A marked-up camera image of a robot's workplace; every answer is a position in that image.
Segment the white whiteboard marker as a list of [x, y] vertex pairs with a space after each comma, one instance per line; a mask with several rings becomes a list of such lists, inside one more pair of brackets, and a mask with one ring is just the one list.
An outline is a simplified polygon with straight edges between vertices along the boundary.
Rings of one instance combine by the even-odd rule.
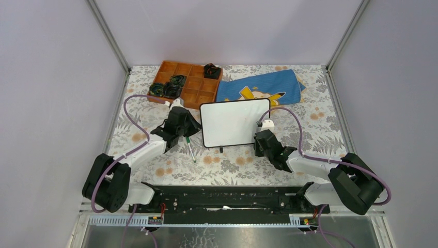
[[193, 148], [191, 146], [191, 141], [190, 141], [190, 143], [187, 143], [187, 146], [189, 148], [189, 152], [190, 152], [190, 155], [192, 157], [193, 162], [196, 163], [196, 157], [194, 155]]

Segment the black framed whiteboard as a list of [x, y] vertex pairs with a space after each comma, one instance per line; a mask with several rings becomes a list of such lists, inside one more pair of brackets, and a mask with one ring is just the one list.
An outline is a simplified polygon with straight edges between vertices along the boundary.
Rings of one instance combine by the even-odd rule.
[[267, 98], [201, 104], [203, 146], [219, 148], [253, 144], [257, 122], [269, 109]]

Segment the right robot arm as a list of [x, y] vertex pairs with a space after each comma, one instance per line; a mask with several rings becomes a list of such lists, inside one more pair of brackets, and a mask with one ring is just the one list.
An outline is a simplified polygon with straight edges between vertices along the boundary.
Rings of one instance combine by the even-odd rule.
[[296, 206], [301, 212], [309, 213], [318, 205], [344, 205], [364, 215], [385, 189], [366, 163], [353, 153], [333, 160], [321, 156], [309, 159], [299, 154], [297, 148], [283, 146], [270, 130], [255, 133], [254, 140], [255, 155], [267, 158], [276, 169], [327, 180], [323, 184], [312, 183], [297, 197]]

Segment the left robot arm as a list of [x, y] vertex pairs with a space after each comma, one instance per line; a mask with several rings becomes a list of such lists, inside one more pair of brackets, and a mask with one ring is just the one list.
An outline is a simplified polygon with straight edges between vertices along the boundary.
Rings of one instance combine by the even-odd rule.
[[111, 213], [125, 204], [141, 205], [147, 212], [155, 212], [160, 207], [155, 189], [147, 183], [131, 183], [131, 173], [172, 149], [180, 137], [190, 137], [200, 130], [201, 124], [189, 110], [173, 107], [144, 143], [119, 159], [105, 153], [98, 155], [82, 188], [82, 196]]

